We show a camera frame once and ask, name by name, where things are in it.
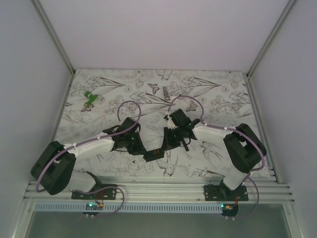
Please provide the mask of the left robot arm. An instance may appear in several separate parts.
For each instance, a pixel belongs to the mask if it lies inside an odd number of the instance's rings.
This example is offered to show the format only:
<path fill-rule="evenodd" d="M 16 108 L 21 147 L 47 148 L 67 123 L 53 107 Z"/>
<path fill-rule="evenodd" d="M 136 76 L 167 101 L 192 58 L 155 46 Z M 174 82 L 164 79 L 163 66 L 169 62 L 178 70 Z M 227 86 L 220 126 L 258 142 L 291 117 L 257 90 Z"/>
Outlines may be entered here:
<path fill-rule="evenodd" d="M 128 148 L 137 141 L 136 131 L 141 128 L 138 120 L 126 118 L 121 125 L 102 131 L 95 137 L 73 144 L 53 141 L 47 145 L 31 168 L 37 180 L 35 191 L 56 195 L 65 189 L 96 199 L 101 193 L 101 182 L 92 172 L 79 172 L 75 166 L 94 155 Z"/>

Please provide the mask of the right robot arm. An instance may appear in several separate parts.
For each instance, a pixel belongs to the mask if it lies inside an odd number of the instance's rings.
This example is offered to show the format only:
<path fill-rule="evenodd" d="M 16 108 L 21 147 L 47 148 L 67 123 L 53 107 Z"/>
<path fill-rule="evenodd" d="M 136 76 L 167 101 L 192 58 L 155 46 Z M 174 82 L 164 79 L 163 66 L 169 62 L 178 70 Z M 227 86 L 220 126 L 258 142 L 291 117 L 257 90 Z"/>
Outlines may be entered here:
<path fill-rule="evenodd" d="M 224 200 L 232 200 L 251 172 L 261 170 L 265 165 L 267 150 L 247 124 L 237 127 L 212 125 L 202 117 L 191 120 L 181 109 L 167 114 L 165 119 L 167 128 L 179 141 L 188 138 L 224 144 L 233 165 L 219 189 Z"/>

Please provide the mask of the black fuse box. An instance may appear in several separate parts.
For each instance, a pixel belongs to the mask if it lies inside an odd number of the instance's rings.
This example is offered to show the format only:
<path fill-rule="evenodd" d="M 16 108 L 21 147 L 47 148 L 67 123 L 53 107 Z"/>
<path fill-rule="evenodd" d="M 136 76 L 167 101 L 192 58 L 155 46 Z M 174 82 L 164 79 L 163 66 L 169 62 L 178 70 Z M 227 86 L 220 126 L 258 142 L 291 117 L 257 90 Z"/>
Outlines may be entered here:
<path fill-rule="evenodd" d="M 154 160 L 158 160 L 164 157 L 164 151 L 162 149 L 155 149 L 155 150 L 151 150 L 151 151 L 147 151 L 144 155 L 143 155 L 143 159 L 146 162 L 151 162 Z"/>

